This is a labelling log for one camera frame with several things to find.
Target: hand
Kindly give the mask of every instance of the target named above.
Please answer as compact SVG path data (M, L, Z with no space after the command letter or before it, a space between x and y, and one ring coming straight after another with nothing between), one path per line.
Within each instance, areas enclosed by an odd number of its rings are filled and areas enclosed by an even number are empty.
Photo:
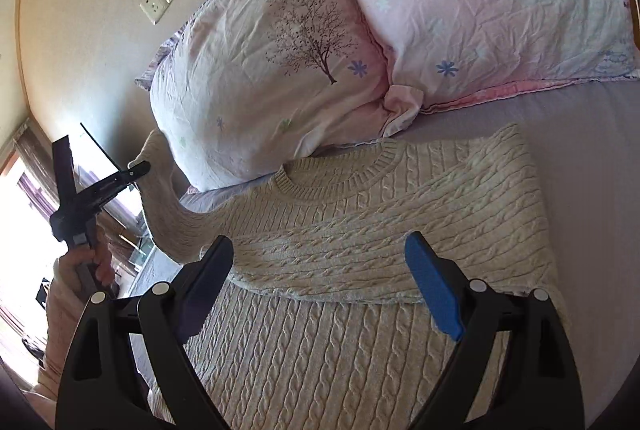
M104 230L99 226L97 235L98 246L95 249L91 249L88 245L78 246L69 250L65 256L60 257L58 261L58 270L60 271L62 280L76 294L82 292L80 277L76 270L82 263L93 262L97 264L98 268L95 270L95 277L105 287L110 286L116 278L116 273L111 267L111 251L109 251L107 246Z

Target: wooden trim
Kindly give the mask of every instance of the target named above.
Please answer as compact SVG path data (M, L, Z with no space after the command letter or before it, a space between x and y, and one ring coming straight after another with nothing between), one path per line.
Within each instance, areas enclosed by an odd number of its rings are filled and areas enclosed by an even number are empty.
M11 157L14 151L14 139L19 133L24 131L28 120L29 118L25 119L20 126L14 130L9 139L6 140L6 143L0 147L0 169L4 169L5 163L9 160L9 157Z
M640 0L629 0L631 3L631 19L634 22L634 38L640 48Z
M51 154L51 143L53 142L47 133L44 131L38 120L34 118L33 114L29 116L29 128L33 131L35 136L38 138L38 141L47 149L49 154Z
M27 94L27 85L24 81L24 70L22 68L22 49L20 47L20 7L22 0L15 0L14 28L15 28L15 56L18 61L18 76L20 77L20 85L22 86L22 95L27 105L27 113L31 115L31 104L29 103L29 95Z
M9 156L0 166L0 175L2 177L7 175L11 171L11 168L14 167L14 164L19 158L20 156L18 155L18 152L16 152L15 150L12 150L11 153L9 153Z
M118 235L123 241L128 243L133 249L138 247L137 241L138 237L134 235L129 229L124 227L122 223L118 221L115 217L112 217L108 212L101 211L98 214L98 220L101 224L108 226L108 228Z

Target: cable knit pattern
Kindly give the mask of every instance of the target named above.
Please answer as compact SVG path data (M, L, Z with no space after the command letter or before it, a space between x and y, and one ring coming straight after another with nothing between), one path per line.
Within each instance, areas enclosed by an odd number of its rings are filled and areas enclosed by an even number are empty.
M153 132L136 161L156 245L194 261L219 234L234 266L186 352L234 429L405 428L453 349L404 263L419 230L498 290L547 289L563 312L536 170L516 126L488 139L394 140L285 165L210 213L178 203ZM506 339L472 407L486 409ZM167 417L157 387L150 405Z

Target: beige wall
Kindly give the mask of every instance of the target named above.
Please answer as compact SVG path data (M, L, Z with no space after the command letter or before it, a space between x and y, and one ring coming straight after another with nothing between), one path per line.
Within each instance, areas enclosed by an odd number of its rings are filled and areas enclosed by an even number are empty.
M15 51L15 0L0 0L0 163L14 130L27 118Z
M175 0L154 26L140 0L21 0L24 77L47 135L82 122L118 162L137 155L154 120L133 79L202 1Z

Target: bed sheet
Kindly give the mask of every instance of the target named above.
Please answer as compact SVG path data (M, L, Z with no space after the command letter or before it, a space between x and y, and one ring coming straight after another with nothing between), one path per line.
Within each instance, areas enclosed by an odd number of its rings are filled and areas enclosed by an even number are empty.
M538 167L590 424L640 353L640 84L585 83L420 116L398 138L469 139L509 123L521 125ZM182 202L208 211L254 184L187 195ZM177 270L158 251L134 291L171 279ZM134 341L148 379L141 347L140 339Z

